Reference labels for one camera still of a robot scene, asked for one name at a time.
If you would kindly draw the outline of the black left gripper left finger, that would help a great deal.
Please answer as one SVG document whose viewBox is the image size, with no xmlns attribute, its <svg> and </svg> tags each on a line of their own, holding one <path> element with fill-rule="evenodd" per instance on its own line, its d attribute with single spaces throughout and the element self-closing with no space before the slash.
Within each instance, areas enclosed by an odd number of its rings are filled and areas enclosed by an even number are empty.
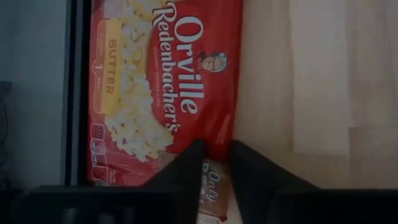
<svg viewBox="0 0 398 224">
<path fill-rule="evenodd" d="M 148 180 L 146 187 L 174 190 L 173 205 L 166 214 L 168 224 L 196 224 L 202 182 L 205 142 L 194 140 L 160 172 Z"/>
</svg>

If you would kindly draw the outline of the red Orville popcorn bag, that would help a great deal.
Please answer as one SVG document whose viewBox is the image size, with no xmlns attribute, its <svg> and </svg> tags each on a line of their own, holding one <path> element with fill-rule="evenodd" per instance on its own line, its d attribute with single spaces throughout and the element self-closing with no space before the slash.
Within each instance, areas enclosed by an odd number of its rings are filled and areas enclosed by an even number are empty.
<svg viewBox="0 0 398 224">
<path fill-rule="evenodd" d="M 243 0 L 92 0 L 91 182 L 141 185 L 194 140 L 232 137 Z"/>
<path fill-rule="evenodd" d="M 197 224 L 223 224 L 228 219 L 231 179 L 226 164 L 203 160 Z"/>
</svg>

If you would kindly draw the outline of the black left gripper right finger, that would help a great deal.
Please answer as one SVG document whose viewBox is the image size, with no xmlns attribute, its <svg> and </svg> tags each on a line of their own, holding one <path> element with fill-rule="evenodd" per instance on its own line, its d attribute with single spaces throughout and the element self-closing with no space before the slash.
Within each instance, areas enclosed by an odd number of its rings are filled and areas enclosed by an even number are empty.
<svg viewBox="0 0 398 224">
<path fill-rule="evenodd" d="M 229 145 L 229 169 L 243 224 L 265 224 L 269 204 L 280 191 L 318 188 L 238 140 Z"/>
</svg>

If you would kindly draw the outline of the black aluminium rig frame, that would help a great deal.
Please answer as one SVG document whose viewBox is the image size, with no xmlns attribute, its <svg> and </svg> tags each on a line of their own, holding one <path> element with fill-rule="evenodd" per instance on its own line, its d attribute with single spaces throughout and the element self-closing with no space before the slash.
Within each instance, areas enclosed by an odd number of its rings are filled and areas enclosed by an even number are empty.
<svg viewBox="0 0 398 224">
<path fill-rule="evenodd" d="M 91 0 L 67 0 L 62 103 L 61 180 L 87 183 L 86 144 Z"/>
</svg>

